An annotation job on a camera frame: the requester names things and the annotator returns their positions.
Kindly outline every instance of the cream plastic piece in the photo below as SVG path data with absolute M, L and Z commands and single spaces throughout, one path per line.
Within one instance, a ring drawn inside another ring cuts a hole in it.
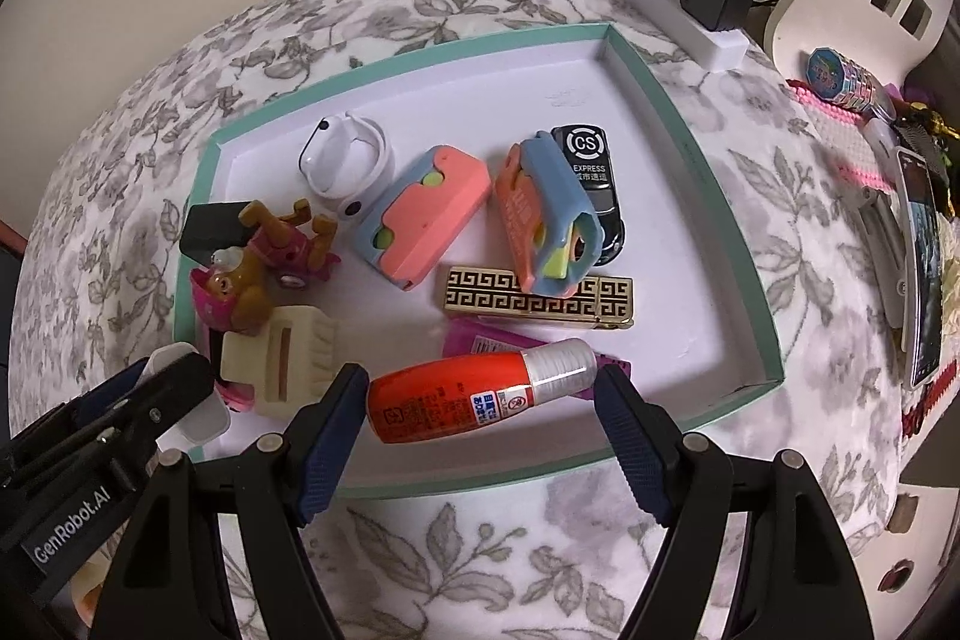
M 926 10 L 913 34 L 901 21 L 914 0 L 885 0 L 882 9 L 872 0 L 780 0 L 767 22 L 763 49 L 784 78 L 805 80 L 810 53 L 833 47 L 881 85 L 902 85 L 936 46 L 953 7 L 953 0 L 917 1 Z
M 316 307 L 277 307 L 256 336 L 224 334 L 220 374 L 253 386 L 253 411 L 292 418 L 333 382 L 337 322 Z

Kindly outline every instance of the floral bedspread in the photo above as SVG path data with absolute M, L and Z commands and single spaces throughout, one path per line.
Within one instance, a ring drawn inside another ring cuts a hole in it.
M 265 0 L 147 73 L 72 145 L 27 248 L 11 343 L 11 426 L 171 340 L 176 240 L 211 133 L 363 63 L 507 28 L 609 20 L 688 121 L 754 255 L 786 383 L 707 433 L 733 453 L 805 455 L 853 551 L 899 474 L 901 390 L 872 266 L 803 106 L 752 47 L 707 74 L 624 0 Z M 701 627 L 719 636 L 742 525 Z M 614 462 L 458 495 L 334 504 L 304 533 L 348 637 L 616 636 L 662 531 Z M 235 525 L 224 528 L 245 637 L 265 632 Z

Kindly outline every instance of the power strip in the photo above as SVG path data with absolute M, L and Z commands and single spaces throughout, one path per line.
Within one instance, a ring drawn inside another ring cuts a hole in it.
M 680 7 L 680 0 L 627 0 L 679 44 L 706 71 L 737 68 L 750 47 L 741 30 L 709 31 Z

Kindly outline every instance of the pink toy figure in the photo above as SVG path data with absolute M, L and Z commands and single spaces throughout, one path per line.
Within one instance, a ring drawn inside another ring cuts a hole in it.
M 263 265 L 239 247 L 218 250 L 210 269 L 191 269 L 190 290 L 200 321 L 218 332 L 257 333 L 274 304 L 263 287 Z
M 248 413 L 253 409 L 253 386 L 246 383 L 231 383 L 230 381 L 215 381 L 217 391 L 227 403 L 227 407 L 235 413 Z
M 294 212 L 280 218 L 262 202 L 251 201 L 240 211 L 239 220 L 248 228 L 256 227 L 247 247 L 275 271 L 280 287 L 302 289 L 314 278 L 326 282 L 333 265 L 340 262 L 339 256 L 330 252 L 337 233 L 336 220 L 323 215 L 312 218 L 312 239 L 296 228 L 311 220 L 306 199 L 298 199 Z

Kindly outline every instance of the toy car wheel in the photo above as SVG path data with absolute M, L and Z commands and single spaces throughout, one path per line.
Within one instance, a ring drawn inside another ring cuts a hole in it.
M 295 274 L 281 274 L 277 282 L 280 283 L 280 287 L 285 287 L 285 289 L 303 290 L 306 288 L 306 280 Z

